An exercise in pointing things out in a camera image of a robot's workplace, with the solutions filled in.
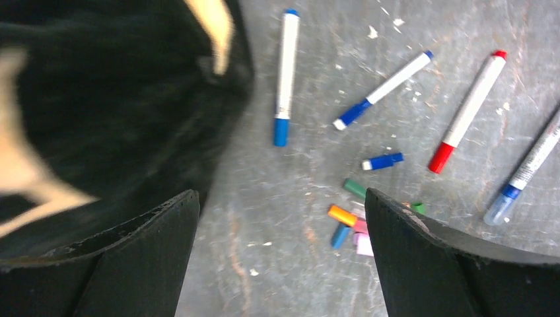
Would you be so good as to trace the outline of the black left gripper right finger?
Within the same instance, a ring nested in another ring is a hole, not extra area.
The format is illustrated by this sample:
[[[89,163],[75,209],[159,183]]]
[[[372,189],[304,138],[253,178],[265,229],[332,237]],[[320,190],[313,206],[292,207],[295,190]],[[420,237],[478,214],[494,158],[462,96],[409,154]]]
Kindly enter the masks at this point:
[[[559,315],[559,258],[468,235],[373,188],[365,211],[390,316]]]

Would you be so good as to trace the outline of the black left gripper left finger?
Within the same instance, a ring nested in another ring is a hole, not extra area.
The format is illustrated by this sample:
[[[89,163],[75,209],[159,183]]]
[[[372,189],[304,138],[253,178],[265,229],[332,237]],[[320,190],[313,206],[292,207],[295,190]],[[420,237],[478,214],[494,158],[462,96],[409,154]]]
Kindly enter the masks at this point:
[[[1,260],[1,315],[173,316],[198,222],[198,194],[185,191],[79,242]]]

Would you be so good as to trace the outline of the green marker cap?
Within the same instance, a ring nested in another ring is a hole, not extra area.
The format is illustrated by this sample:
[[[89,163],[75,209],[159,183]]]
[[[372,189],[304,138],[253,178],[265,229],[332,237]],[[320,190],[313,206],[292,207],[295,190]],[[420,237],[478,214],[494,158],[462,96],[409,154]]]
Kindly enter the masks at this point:
[[[426,213],[425,211],[425,205],[422,202],[413,202],[411,203],[411,208],[416,211],[417,213],[420,213],[422,215],[424,215]]]
[[[364,186],[362,186],[360,183],[350,178],[345,179],[343,183],[343,189],[350,192],[351,194],[353,194],[354,196],[358,197],[363,201],[366,199],[367,189]]]

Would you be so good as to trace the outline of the pink highlighter cap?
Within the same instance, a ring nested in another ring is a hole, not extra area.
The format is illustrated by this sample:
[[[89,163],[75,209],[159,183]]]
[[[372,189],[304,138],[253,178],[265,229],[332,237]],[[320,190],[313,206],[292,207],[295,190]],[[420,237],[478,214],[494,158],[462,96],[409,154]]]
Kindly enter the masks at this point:
[[[374,256],[372,245],[370,243],[370,237],[368,234],[356,232],[353,235],[353,242],[356,246],[356,254],[369,257]]]

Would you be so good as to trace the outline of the clear pen cap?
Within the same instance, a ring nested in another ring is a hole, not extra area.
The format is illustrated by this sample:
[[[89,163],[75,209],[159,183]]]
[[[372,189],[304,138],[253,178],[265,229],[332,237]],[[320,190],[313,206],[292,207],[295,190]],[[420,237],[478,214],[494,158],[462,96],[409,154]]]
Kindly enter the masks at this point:
[[[353,209],[351,211],[352,214],[356,215],[358,218],[365,220],[366,219],[366,213],[364,210],[362,209]]]

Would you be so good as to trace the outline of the orange marker cap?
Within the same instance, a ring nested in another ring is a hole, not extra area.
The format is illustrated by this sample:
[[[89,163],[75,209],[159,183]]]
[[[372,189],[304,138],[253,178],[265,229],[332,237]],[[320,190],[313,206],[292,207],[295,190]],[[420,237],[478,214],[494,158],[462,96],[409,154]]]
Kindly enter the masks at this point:
[[[337,205],[332,205],[329,208],[328,215],[348,227],[354,227],[358,221],[358,217],[356,215],[338,207]]]

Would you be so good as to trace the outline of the light blue capped white marker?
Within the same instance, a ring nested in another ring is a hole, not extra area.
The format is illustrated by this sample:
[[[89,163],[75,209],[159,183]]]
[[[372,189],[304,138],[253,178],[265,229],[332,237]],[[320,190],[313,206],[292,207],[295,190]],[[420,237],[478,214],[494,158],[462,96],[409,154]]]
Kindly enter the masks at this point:
[[[298,11],[295,9],[286,9],[283,13],[282,23],[273,134],[273,144],[276,147],[286,146],[289,134],[300,26]]]

